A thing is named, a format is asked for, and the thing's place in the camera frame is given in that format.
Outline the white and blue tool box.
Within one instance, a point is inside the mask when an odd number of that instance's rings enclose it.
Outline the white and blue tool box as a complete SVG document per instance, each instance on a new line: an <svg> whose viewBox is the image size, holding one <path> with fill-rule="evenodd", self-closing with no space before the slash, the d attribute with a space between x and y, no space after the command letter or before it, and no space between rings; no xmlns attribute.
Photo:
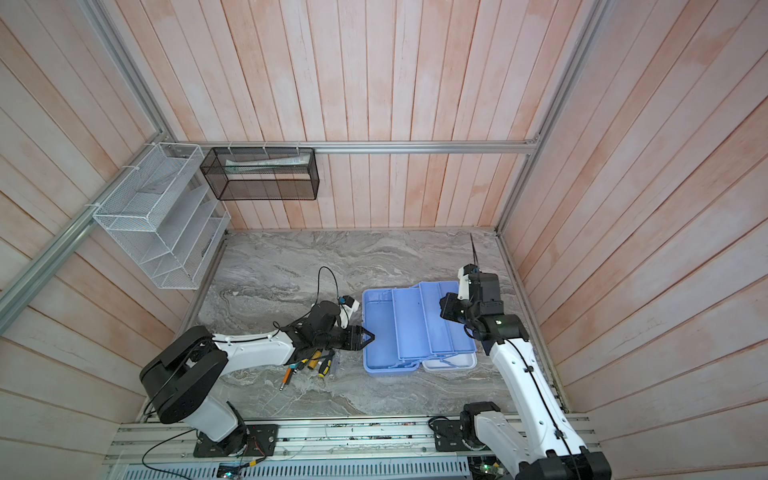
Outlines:
<svg viewBox="0 0 768 480"><path fill-rule="evenodd" d="M440 300L456 293L456 281L421 282L409 288L363 293L363 327L375 340L363 349L363 368L373 377L471 370L476 343L455 322L440 316Z"/></svg>

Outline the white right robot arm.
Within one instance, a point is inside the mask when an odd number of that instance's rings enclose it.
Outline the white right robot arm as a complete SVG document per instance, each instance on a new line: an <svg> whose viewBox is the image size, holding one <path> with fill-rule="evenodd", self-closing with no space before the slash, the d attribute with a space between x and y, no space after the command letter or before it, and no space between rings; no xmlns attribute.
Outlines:
<svg viewBox="0 0 768 480"><path fill-rule="evenodd" d="M480 342L507 386L523 430L491 402L467 404L461 414L464 442L485 446L512 479L610 479L611 466L572 427L542 374L519 316L507 314L498 276L468 264L458 272L458 291L440 300L440 316L461 324Z"/></svg>

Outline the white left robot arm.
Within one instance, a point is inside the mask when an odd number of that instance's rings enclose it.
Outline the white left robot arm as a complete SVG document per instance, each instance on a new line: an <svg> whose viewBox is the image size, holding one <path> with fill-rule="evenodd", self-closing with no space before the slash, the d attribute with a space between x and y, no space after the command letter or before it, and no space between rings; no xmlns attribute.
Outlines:
<svg viewBox="0 0 768 480"><path fill-rule="evenodd" d="M318 351L365 349L376 336L349 323L358 308L356 301L320 301L302 317L263 334L228 336L193 327L141 370L149 406L162 423L185 423L230 452L238 451L246 443L246 425L233 406L212 394L219 378L259 366L298 365Z"/></svg>

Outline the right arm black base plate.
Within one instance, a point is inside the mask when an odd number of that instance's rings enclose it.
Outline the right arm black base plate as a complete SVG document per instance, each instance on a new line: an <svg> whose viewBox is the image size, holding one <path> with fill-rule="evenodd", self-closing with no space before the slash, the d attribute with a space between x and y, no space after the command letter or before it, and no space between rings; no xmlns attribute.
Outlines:
<svg viewBox="0 0 768 480"><path fill-rule="evenodd" d="M436 416L428 420L427 426L433 432L435 449L438 452L459 452L483 450L484 446L472 436L461 420Z"/></svg>

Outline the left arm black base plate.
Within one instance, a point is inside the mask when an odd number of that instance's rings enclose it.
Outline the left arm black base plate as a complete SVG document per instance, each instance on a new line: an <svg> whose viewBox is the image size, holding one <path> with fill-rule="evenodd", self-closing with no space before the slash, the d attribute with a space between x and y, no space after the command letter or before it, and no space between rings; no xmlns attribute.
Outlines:
<svg viewBox="0 0 768 480"><path fill-rule="evenodd" d="M274 454L278 432L278 424L247 424L236 427L222 440L213 441L205 433L198 431L193 456L195 458L269 457Z"/></svg>

